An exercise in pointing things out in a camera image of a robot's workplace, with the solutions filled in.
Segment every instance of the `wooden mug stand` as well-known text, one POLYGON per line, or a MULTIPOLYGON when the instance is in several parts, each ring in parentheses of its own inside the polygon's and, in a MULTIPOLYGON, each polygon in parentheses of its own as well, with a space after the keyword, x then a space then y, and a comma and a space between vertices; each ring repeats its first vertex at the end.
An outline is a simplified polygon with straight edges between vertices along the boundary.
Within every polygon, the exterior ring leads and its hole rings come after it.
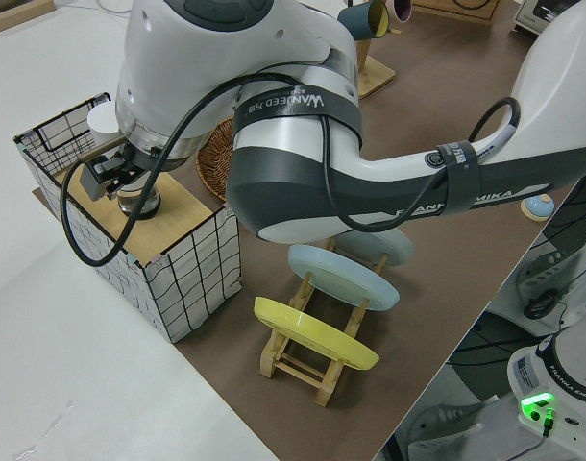
MULTIPOLYGON (((328 243, 327 248, 332 252, 335 250, 332 240, 328 243)), ((374 272, 377 275, 382 273, 388 259, 389 255, 384 255, 375 266, 374 272)), ((305 275, 305 278, 295 293, 295 296, 289 301, 290 307, 304 312, 312 294, 314 293, 314 287, 310 284, 311 277, 312 274, 310 273, 305 275)), ((353 338, 356 337, 369 303, 370 300, 364 300, 360 306, 353 309, 349 322, 344 329, 346 334, 353 338)), ((344 362, 342 360, 332 360, 327 370, 323 373, 288 353, 287 347, 289 346, 289 340, 289 337, 279 332, 276 328, 272 329, 270 339, 261 353, 261 374, 265 377, 271 378, 277 368, 289 373, 303 382, 317 388, 314 401, 318 405, 325 407, 330 400, 331 394, 333 394, 338 379, 340 378, 340 374, 344 368, 344 362)))
POLYGON ((31 0, 0 12, 0 32, 42 16, 56 9, 54 0, 31 0))
MULTIPOLYGON (((398 30, 389 31, 389 34, 400 33, 398 30)), ((359 99, 363 99, 387 85, 396 76, 394 70, 368 56, 371 43, 372 40, 361 40, 356 43, 359 99)))

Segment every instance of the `black strap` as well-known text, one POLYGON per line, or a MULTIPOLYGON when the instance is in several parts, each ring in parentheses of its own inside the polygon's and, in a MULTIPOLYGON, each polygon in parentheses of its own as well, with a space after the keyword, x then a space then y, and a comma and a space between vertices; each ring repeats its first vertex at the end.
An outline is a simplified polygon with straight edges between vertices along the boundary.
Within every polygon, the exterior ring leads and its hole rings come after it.
POLYGON ((327 116, 353 131, 362 144, 359 108, 339 94, 319 86, 298 85, 267 91, 241 104, 233 117, 233 136, 260 120, 304 115, 327 116))
POLYGON ((543 340, 536 349, 536 356, 543 360, 549 376, 560 388, 576 399, 586 401, 586 386, 577 382, 564 370, 560 360, 558 360, 557 353, 555 353, 555 340, 558 334, 543 340))
POLYGON ((451 142, 437 147, 445 167, 449 195, 442 214, 470 209, 480 192, 478 157, 468 141, 451 142))

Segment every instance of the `wicker basket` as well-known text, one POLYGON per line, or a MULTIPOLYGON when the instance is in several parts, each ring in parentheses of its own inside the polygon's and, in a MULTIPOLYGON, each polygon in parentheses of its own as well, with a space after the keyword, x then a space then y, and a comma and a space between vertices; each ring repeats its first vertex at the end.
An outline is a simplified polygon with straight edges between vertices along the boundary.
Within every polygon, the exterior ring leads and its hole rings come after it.
POLYGON ((233 119, 219 123, 206 145, 197 153, 197 172, 208 190, 225 202, 227 178, 232 163, 233 119))

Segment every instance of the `wooden board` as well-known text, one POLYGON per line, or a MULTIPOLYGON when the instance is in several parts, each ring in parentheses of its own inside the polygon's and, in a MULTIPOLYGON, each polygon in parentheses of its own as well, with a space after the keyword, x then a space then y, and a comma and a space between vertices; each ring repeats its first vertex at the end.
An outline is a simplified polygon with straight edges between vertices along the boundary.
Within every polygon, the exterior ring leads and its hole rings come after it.
POLYGON ((357 87, 359 90, 359 98, 365 98, 380 87, 391 82, 395 76, 396 72, 394 70, 368 56, 363 70, 359 72, 358 76, 357 87))
POLYGON ((501 0, 490 0, 482 8, 474 9, 485 3, 485 0, 458 0, 461 5, 471 10, 458 7, 452 0, 414 0, 413 9, 416 12, 430 12, 446 17, 464 19, 467 21, 491 24, 496 8, 501 0))
POLYGON ((32 0, 0 12, 0 32, 52 12, 55 9, 54 0, 32 0))
MULTIPOLYGON (((103 198, 92 202, 80 185, 82 168, 73 175, 69 192, 80 205, 110 235, 117 238, 127 222, 118 207, 117 200, 103 198)), ((64 172, 56 179, 62 182, 64 172)), ((160 209, 152 219, 137 221, 124 248, 135 256, 142 266, 146 266, 155 255, 169 248, 204 220, 212 212, 194 195, 182 187, 167 173, 161 173, 157 179, 160 191, 160 209)))

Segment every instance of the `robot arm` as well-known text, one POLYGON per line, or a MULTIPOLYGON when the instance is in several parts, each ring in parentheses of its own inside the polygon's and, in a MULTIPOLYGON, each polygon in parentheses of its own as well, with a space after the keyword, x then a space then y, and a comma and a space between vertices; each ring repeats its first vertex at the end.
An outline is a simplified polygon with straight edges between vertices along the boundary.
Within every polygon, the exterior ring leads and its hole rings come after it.
POLYGON ((508 381, 521 402, 519 420, 544 433, 555 418, 551 440, 586 460, 586 316, 510 358, 508 381))
POLYGON ((511 117, 472 146, 379 161, 359 156, 350 34, 295 0, 136 0, 125 52, 116 97, 129 141, 125 161, 174 169, 233 111, 228 200, 242 224, 266 240, 309 242, 352 222, 363 227, 499 204, 586 174, 586 0, 532 47, 513 90, 522 111, 517 131, 511 117), (265 73, 281 77, 220 85, 265 73), (217 99, 200 99, 214 91, 217 99), (192 121, 178 124, 192 107, 192 121))

